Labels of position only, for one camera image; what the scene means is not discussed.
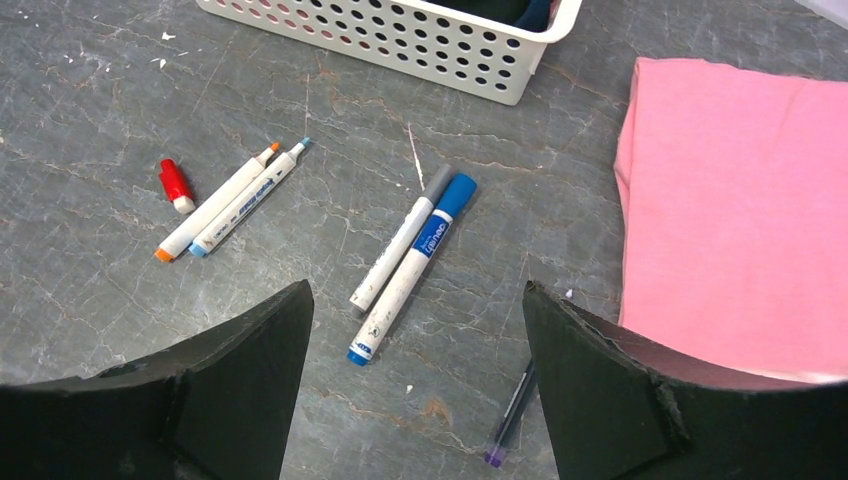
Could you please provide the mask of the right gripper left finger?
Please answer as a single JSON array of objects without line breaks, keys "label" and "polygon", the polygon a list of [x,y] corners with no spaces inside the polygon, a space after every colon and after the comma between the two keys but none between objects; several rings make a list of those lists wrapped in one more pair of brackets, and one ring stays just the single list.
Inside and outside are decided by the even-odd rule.
[{"label": "right gripper left finger", "polygon": [[301,280],[95,376],[3,386],[2,477],[278,478],[313,314]]}]

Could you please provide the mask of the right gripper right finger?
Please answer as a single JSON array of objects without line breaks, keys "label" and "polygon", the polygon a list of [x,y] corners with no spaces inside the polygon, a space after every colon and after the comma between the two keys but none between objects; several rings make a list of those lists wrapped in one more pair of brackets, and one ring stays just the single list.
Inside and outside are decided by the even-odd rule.
[{"label": "right gripper right finger", "polygon": [[843,479],[847,386],[718,366],[530,281],[523,315],[563,479]]}]

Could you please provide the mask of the white pen blue ends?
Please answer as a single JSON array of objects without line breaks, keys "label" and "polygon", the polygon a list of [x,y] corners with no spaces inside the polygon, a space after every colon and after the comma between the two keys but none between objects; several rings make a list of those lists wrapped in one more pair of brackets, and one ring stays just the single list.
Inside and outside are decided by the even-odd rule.
[{"label": "white pen blue ends", "polygon": [[435,203],[416,238],[412,241],[377,298],[365,312],[366,319],[352,340],[347,358],[366,365],[389,332],[407,298],[438,250],[453,221],[473,197],[477,183],[457,173]]}]

